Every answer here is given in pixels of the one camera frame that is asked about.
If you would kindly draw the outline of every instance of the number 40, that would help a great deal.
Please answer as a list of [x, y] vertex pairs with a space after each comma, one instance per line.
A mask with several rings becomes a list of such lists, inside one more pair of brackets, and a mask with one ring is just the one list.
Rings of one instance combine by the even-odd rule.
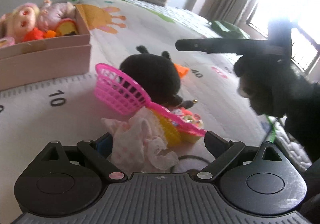
[[201, 73], [199, 73], [199, 71], [193, 70], [193, 69], [191, 69], [191, 71], [192, 71], [192, 73], [193, 73], [196, 77], [198, 77], [198, 78], [203, 77], [203, 75], [202, 75]]

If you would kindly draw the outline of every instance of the cardboard box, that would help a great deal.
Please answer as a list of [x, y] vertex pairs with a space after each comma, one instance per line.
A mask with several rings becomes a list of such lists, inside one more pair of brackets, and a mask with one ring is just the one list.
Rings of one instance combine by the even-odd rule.
[[84, 74], [90, 65], [90, 32], [76, 10], [79, 35], [0, 48], [0, 91], [34, 82]]

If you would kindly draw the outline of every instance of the play mat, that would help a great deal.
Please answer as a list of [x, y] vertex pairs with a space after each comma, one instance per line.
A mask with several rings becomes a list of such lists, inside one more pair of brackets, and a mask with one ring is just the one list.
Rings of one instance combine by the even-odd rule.
[[[106, 132], [101, 118], [119, 118], [93, 94], [94, 66], [107, 63], [118, 68], [126, 57], [138, 54], [136, 46], [144, 45], [158, 55], [166, 50], [174, 63], [190, 68], [179, 95], [185, 100], [198, 100], [190, 110], [201, 116], [207, 130], [247, 146], [261, 144], [268, 121], [256, 116], [248, 101], [237, 93], [238, 78], [232, 70], [236, 57], [175, 49], [178, 39], [219, 37], [207, 20], [182, 9], [135, 0], [74, 3], [82, 8], [92, 35], [90, 72], [0, 92], [0, 212], [6, 212], [1, 213], [0, 223], [7, 224], [20, 214], [13, 184], [48, 142], [75, 145], [83, 139], [97, 139]], [[56, 93], [65, 100], [62, 106], [50, 105]], [[174, 151], [178, 156], [214, 160], [203, 139], [196, 144], [183, 143]], [[205, 161], [180, 160], [174, 171], [201, 169], [207, 165]]]

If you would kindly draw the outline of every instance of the metal screw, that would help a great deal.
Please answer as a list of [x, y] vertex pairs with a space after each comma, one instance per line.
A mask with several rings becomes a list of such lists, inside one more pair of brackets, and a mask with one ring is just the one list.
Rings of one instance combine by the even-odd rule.
[[109, 174], [109, 178], [112, 180], [121, 180], [124, 178], [124, 174], [119, 171], [114, 171], [111, 174]]
[[213, 177], [212, 173], [207, 171], [201, 171], [197, 174], [197, 177], [202, 180], [209, 180]]

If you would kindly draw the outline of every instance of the black stuffed toy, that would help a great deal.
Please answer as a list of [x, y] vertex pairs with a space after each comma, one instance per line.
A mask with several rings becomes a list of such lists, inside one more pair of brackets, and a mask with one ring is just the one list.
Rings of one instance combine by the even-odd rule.
[[181, 82], [179, 74], [167, 51], [161, 56], [150, 54], [144, 46], [136, 48], [141, 54], [133, 54], [120, 65], [120, 70], [129, 75], [149, 94], [151, 100], [167, 108], [193, 106], [193, 101], [184, 101], [177, 95]]

